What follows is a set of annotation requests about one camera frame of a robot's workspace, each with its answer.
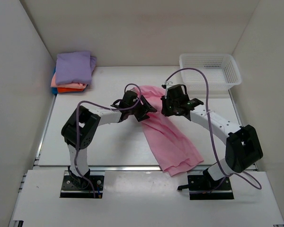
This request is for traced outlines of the pink t-shirt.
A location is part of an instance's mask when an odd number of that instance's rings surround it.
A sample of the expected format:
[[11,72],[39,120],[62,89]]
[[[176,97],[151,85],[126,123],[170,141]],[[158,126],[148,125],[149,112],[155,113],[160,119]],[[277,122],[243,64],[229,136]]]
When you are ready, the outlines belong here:
[[191,142],[171,120],[161,114],[165,90],[155,86],[141,86],[142,95],[157,109],[142,121],[142,130],[156,161],[170,176],[187,172],[204,161]]

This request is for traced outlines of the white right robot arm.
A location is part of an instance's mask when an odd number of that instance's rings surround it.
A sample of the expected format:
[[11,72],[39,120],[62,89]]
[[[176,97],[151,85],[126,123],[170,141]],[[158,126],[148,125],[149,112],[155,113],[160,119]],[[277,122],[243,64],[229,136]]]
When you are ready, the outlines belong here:
[[210,110],[208,101],[190,99],[185,85],[162,86],[161,113],[166,116],[183,116],[207,129],[210,133],[215,164],[203,171],[203,185],[214,189],[220,180],[240,175],[263,157],[256,129],[226,120]]

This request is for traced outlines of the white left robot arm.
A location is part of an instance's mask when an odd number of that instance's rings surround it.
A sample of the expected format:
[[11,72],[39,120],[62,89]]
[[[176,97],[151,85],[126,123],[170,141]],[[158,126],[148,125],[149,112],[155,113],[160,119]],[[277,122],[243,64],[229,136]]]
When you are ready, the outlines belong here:
[[157,111],[143,95],[139,96],[131,90],[126,91],[123,98],[114,101],[111,106],[108,109],[102,107],[89,110],[80,105],[62,128],[61,134],[70,154],[68,173],[73,185],[81,190],[94,188],[89,179],[87,147],[92,142],[97,128],[123,122],[130,115],[134,115],[136,120],[141,122],[149,119],[149,113]]

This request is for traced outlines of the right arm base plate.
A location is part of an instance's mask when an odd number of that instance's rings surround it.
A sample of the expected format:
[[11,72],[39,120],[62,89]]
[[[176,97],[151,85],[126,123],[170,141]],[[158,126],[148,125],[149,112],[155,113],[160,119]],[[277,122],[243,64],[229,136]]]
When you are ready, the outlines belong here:
[[188,175],[188,184],[178,186],[178,191],[189,190],[190,200],[233,200],[234,195],[230,179],[224,177],[218,181],[207,179],[204,175]]

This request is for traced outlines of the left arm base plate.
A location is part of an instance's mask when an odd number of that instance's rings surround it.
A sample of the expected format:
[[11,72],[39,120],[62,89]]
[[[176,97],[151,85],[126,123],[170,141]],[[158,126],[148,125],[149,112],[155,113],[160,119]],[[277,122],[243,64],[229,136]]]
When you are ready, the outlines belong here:
[[90,184],[83,180],[83,184],[75,182],[75,180],[65,171],[60,190],[60,198],[88,198],[102,199],[104,189],[104,172],[91,172],[89,180],[93,184],[94,190]]

